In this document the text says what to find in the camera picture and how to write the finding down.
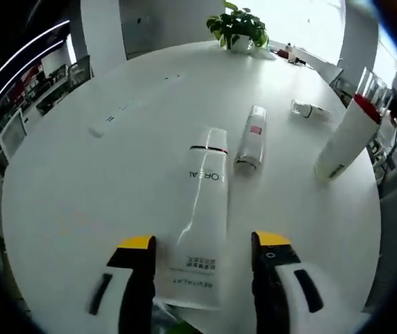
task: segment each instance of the white round table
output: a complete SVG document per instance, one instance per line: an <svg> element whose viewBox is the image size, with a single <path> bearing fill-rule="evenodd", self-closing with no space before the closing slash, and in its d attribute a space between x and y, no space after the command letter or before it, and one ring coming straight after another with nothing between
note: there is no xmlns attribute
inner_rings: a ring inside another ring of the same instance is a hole
<svg viewBox="0 0 397 334"><path fill-rule="evenodd" d="M335 124L291 115L294 98L331 110ZM243 178L232 162L253 104L268 111L266 158L260 174ZM26 137L3 183L3 235L33 319L48 333L113 332L104 315L86 312L94 287L122 238L165 239L177 219L178 175L187 173L182 165L203 125L227 130L225 300L220 313L184 310L184 318L204 333L254 333L254 230L287 236L300 259L361 310L380 245L370 159L363 151L329 184L313 172L344 112L317 72L231 54L215 42L152 52L85 83ZM88 131L109 116L117 120L102 137ZM113 281L119 303L119 273Z"/></svg>

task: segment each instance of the white cosmetic tube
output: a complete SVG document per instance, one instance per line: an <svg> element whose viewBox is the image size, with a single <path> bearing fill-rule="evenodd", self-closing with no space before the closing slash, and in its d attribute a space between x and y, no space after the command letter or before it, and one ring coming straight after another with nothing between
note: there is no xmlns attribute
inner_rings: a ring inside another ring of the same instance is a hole
<svg viewBox="0 0 397 334"><path fill-rule="evenodd" d="M381 78L365 68L342 122L314 164L318 179L335 180L351 165L379 130L392 97Z"/></svg>
<svg viewBox="0 0 397 334"><path fill-rule="evenodd" d="M227 220L226 131L210 128L189 151L183 220L167 245L160 297L185 308L220 307L220 272Z"/></svg>

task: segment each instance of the ceiling light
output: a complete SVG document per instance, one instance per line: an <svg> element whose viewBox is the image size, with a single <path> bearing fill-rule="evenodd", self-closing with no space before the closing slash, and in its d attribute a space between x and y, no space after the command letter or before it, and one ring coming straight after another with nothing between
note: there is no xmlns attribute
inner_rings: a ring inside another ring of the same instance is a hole
<svg viewBox="0 0 397 334"><path fill-rule="evenodd" d="M0 96L2 95L3 91L5 89L7 89L7 87L21 74L21 72L23 70L25 70L29 65L33 64L35 61L37 61L39 58L41 58L43 54L47 53L48 51L50 51L54 47L57 47L58 45L61 45L62 43L64 43L63 40L57 42L56 44L50 46L48 49L44 50L43 52L38 54L36 57L31 59L27 64L25 64L24 67L21 68L19 71L17 71L17 73L15 75L13 75L13 77L10 80L8 80L8 82L5 84L5 86L0 90Z"/></svg>
<svg viewBox="0 0 397 334"><path fill-rule="evenodd" d="M20 54L20 53L21 53L22 51L24 51L27 47L29 47L30 45L32 45L36 40L38 40L39 38L41 38L41 37L44 36L44 35L47 35L50 31L53 31L54 29L57 29L57 28L59 28L60 26L66 25L66 24L69 23L69 22L70 22L70 20L68 19L68 20L66 20L66 21L64 21L64 22L61 22L61 23L55 25L53 28L50 28L50 29L48 29L47 31L44 31L44 32L41 33L40 35L34 37L34 39L32 39L30 42L26 43L23 47L21 47L21 48L19 49L19 51L17 51L15 54L13 54L13 55L11 56L11 58L8 59L8 60L6 61L6 63L4 63L4 64L2 65L2 67L0 68L0 72L1 72L9 63L11 63L11 61L12 61L14 58L16 58L18 54Z"/></svg>

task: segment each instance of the small glass bottle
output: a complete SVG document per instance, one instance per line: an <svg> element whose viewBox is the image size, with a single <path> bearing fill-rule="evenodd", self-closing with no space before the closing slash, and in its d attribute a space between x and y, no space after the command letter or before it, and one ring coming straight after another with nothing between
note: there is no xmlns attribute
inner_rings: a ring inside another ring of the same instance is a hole
<svg viewBox="0 0 397 334"><path fill-rule="evenodd" d="M313 118L324 123L330 123L332 121L331 111L309 103L293 100L291 102L291 111L302 117Z"/></svg>

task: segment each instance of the white wall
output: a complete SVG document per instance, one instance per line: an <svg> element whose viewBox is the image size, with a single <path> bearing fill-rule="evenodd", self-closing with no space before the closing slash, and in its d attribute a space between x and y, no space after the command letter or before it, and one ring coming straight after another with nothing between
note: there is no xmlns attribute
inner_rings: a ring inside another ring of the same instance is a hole
<svg viewBox="0 0 397 334"><path fill-rule="evenodd" d="M364 67L373 69L378 49L378 21L346 2L345 35L340 57L348 68L341 75L353 86L359 84Z"/></svg>
<svg viewBox="0 0 397 334"><path fill-rule="evenodd" d="M87 52L96 77L124 63L119 0L81 0L81 19Z"/></svg>
<svg viewBox="0 0 397 334"><path fill-rule="evenodd" d="M62 65L70 66L70 58L68 55L67 43L64 42L62 47L47 54L40 60L44 69L45 76L48 77L50 73L57 70Z"/></svg>
<svg viewBox="0 0 397 334"><path fill-rule="evenodd" d="M154 50L203 40L212 40L213 36L206 27L206 20L211 15L219 15L225 11L221 0L120 0L121 20L123 24L126 47L128 41L134 43L126 31L130 21L139 17L150 21L152 47Z"/></svg>

